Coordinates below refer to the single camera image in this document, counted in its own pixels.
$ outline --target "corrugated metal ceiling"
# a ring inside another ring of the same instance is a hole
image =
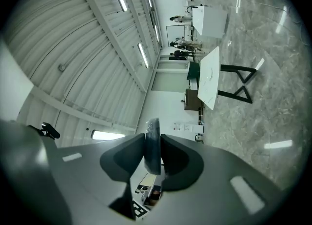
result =
[[[153,64],[159,54],[144,0],[132,0],[135,12],[129,7],[122,12],[118,0],[95,1],[121,50],[113,46],[87,0],[21,0],[4,33],[27,77],[47,98],[58,101],[51,106],[33,93],[18,121],[35,127],[42,122],[52,124],[61,134],[58,146],[91,143],[94,129],[134,133],[145,97],[137,80],[147,89],[153,71],[152,66],[143,65],[137,44],[147,44],[146,54]],[[125,65],[120,51],[134,72]],[[70,109],[61,111],[58,106],[63,105]],[[81,118],[83,115],[95,121]]]

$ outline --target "wall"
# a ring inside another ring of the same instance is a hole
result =
[[[154,0],[160,21],[160,30],[162,34],[163,46],[168,47],[167,25],[177,25],[169,18],[175,15],[185,15],[187,0]]]
[[[33,86],[0,40],[0,118],[16,120]]]
[[[146,122],[151,118],[159,118],[160,132],[195,140],[195,133],[173,130],[175,122],[197,124],[198,112],[184,110],[184,93],[149,91],[147,93],[136,133],[146,132]]]

